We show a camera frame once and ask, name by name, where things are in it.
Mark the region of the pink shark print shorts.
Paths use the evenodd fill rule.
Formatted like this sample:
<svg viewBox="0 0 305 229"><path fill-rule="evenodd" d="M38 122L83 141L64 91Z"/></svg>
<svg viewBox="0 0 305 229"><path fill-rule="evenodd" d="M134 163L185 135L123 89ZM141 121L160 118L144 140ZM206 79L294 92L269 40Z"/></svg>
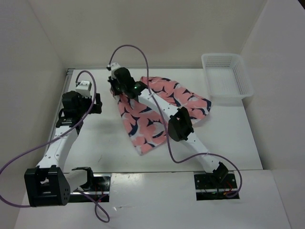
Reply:
<svg viewBox="0 0 305 229"><path fill-rule="evenodd" d="M156 76L149 78L149 85L154 93L171 105L185 107L193 124L203 120L212 107L210 100L188 90L177 81ZM117 102L125 130L139 155L144 155L166 142L166 134L159 113L129 99L124 94L113 97Z"/></svg>

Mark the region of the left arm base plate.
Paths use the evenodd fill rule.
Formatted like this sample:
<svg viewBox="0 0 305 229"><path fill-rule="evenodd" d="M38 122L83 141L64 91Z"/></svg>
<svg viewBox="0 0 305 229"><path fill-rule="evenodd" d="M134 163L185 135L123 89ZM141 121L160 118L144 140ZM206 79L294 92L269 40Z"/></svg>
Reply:
<svg viewBox="0 0 305 229"><path fill-rule="evenodd" d="M91 197L94 201L101 203L109 202L111 174L94 173L94 184L83 192ZM90 199L78 192L72 192L69 203L87 203Z"/></svg>

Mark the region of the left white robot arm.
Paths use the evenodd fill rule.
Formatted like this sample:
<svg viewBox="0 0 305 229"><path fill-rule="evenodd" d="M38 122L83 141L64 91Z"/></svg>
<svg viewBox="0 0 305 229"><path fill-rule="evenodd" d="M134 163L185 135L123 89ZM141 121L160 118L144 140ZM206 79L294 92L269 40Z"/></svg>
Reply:
<svg viewBox="0 0 305 229"><path fill-rule="evenodd" d="M53 142L35 168L29 168L24 180L31 207L64 206L77 188L91 190L95 178L90 167L76 167L68 174L63 168L83 125L86 113L101 114L100 94L70 91L62 96L62 109L56 123Z"/></svg>

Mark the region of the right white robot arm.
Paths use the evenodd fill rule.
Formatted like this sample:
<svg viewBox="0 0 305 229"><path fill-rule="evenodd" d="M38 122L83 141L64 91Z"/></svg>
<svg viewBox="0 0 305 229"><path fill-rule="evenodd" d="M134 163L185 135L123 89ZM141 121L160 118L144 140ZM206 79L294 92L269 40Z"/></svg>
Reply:
<svg viewBox="0 0 305 229"><path fill-rule="evenodd" d="M117 100L127 134L139 153L145 154L174 140L191 152L191 156L174 160L174 163L196 158L209 174L213 187L225 183L228 169L220 162L221 156L211 154L193 129L194 122L209 114L211 101L167 78L146 76L136 81L127 68L117 63L108 65L107 70L111 73L110 91Z"/></svg>

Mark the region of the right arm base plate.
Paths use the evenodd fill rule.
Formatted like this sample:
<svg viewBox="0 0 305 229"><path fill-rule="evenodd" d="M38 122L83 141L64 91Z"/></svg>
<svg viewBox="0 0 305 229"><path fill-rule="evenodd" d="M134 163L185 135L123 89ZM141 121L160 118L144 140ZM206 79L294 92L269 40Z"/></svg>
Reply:
<svg viewBox="0 0 305 229"><path fill-rule="evenodd" d="M228 197L236 192L238 186L236 183L235 175L229 173L224 181L215 186L211 181L210 176L206 173L194 173L194 184L196 192L196 200L225 200L225 199L239 199L237 194L234 197Z"/></svg>

